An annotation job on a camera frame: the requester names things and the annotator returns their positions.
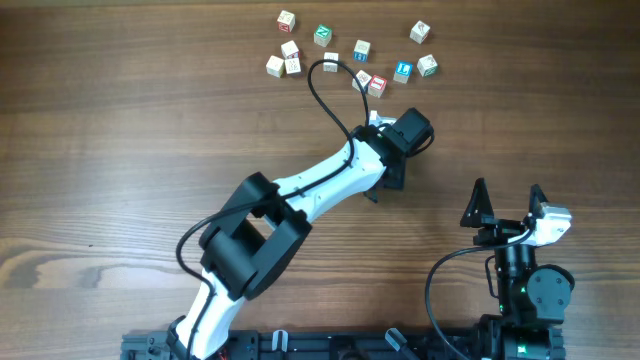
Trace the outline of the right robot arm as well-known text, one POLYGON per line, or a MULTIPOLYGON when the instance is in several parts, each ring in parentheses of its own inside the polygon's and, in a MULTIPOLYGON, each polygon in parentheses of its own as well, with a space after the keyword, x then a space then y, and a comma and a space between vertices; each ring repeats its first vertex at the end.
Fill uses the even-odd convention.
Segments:
POLYGON ((473 243, 494 252, 500 313, 484 315, 474 326, 473 359, 540 359, 566 357, 560 326, 570 304, 575 279, 553 264, 540 265, 536 250, 557 242, 571 227, 572 215, 552 204, 535 184, 530 189, 528 214, 521 221, 494 215, 484 179, 475 181, 460 225, 476 228, 473 243))

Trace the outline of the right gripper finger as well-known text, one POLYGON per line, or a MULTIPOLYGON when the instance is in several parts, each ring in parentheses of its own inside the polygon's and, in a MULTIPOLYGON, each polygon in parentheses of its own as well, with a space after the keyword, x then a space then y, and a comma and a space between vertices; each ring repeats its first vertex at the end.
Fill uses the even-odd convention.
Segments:
POLYGON ((534 184, 530 187, 529 196, 529 213, 532 216, 542 216, 543 207, 547 203, 547 197, 538 184, 534 184))
POLYGON ((478 178, 474 183, 471 198, 460 220, 461 227, 484 228, 496 224, 486 181, 478 178))

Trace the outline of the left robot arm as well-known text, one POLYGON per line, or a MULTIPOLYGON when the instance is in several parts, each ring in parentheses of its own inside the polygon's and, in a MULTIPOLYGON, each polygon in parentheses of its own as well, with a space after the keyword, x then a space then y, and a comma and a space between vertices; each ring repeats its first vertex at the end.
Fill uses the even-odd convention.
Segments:
POLYGON ((341 201, 377 185, 401 189, 406 162, 434 140, 417 109, 399 118, 377 117, 356 127, 345 145, 317 165, 286 178, 256 172, 236 188, 223 208, 190 228, 203 251, 200 282, 187 315, 174 321, 167 343, 177 359, 210 359, 228 341, 240 308, 284 272, 313 222, 341 201))

